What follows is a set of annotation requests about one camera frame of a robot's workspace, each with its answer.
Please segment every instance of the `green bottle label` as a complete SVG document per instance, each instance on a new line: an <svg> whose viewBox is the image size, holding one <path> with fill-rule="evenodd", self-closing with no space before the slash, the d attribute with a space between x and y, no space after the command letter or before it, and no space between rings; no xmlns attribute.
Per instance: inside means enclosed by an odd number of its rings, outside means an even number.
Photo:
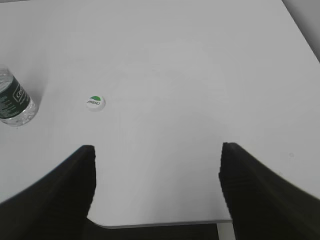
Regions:
<svg viewBox="0 0 320 240"><path fill-rule="evenodd" d="M30 96L13 77L9 87L0 92L0 119L9 119L19 115L30 103Z"/></svg>

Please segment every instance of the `floor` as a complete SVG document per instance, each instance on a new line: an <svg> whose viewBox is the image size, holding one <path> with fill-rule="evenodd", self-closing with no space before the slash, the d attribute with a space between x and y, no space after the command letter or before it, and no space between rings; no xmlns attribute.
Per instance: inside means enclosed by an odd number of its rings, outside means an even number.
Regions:
<svg viewBox="0 0 320 240"><path fill-rule="evenodd" d="M219 240L216 224L106 229L87 221L82 240Z"/></svg>

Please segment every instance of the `table surface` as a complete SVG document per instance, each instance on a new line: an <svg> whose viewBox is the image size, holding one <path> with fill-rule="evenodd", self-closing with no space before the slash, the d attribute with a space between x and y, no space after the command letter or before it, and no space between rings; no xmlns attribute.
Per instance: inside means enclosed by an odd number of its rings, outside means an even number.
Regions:
<svg viewBox="0 0 320 240"><path fill-rule="evenodd" d="M88 144L95 223L229 220L223 142L320 198L320 67L280 0L32 0L0 26L0 62L40 101L0 125L0 202Z"/></svg>

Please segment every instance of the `bottle cap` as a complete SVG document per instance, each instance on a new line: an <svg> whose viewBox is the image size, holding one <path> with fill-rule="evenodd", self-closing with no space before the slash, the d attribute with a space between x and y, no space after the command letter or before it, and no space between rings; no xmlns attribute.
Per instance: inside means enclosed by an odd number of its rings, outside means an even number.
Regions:
<svg viewBox="0 0 320 240"><path fill-rule="evenodd" d="M102 96L92 96L86 101L87 108L92 112L99 112L104 109L106 101Z"/></svg>

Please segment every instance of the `water bottle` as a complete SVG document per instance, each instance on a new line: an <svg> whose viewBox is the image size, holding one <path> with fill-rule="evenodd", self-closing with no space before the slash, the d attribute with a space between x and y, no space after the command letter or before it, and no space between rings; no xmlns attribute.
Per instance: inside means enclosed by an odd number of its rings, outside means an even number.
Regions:
<svg viewBox="0 0 320 240"><path fill-rule="evenodd" d="M38 106L5 65L0 65L0 121L12 127L29 122Z"/></svg>

